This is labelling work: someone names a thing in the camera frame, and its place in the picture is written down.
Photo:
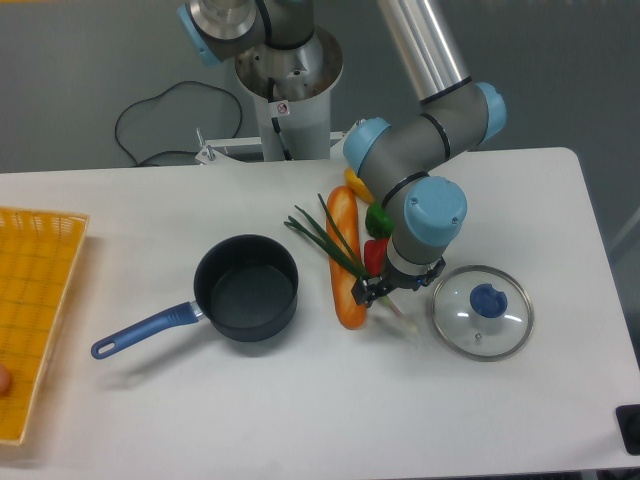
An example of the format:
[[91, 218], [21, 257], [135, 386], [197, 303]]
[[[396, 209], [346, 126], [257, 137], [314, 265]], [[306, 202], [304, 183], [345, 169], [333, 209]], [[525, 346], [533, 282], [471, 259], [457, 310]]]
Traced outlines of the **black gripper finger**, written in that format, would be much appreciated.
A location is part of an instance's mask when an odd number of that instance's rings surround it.
[[431, 264], [424, 275], [424, 286], [431, 285], [443, 272], [446, 267], [446, 261], [443, 257]]
[[358, 277], [351, 289], [357, 305], [371, 306], [376, 300], [387, 297], [395, 287], [381, 276]]

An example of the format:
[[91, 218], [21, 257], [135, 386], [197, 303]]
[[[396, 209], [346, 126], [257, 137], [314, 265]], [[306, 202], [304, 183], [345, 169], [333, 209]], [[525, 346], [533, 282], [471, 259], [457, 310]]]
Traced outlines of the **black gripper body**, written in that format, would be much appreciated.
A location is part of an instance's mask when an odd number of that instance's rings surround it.
[[397, 289], [417, 291], [429, 286], [433, 282], [433, 275], [431, 271], [421, 275], [409, 275], [391, 268], [382, 273], [382, 279], [387, 292]]

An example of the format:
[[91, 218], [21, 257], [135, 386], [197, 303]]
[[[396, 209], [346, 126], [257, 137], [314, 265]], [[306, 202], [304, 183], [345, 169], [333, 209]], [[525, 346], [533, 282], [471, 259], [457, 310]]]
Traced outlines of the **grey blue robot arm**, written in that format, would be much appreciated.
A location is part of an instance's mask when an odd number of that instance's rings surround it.
[[[426, 286], [442, 272], [466, 199], [432, 171], [506, 122], [503, 98], [471, 79], [436, 2], [382, 1], [379, 9], [421, 112], [402, 126], [365, 120], [343, 143], [350, 167], [395, 226], [381, 272], [356, 278], [352, 294], [362, 305], [398, 288]], [[203, 63], [234, 62], [254, 100], [265, 160], [329, 155], [329, 99], [343, 57], [336, 39], [315, 23], [311, 2], [188, 1], [177, 13]]]

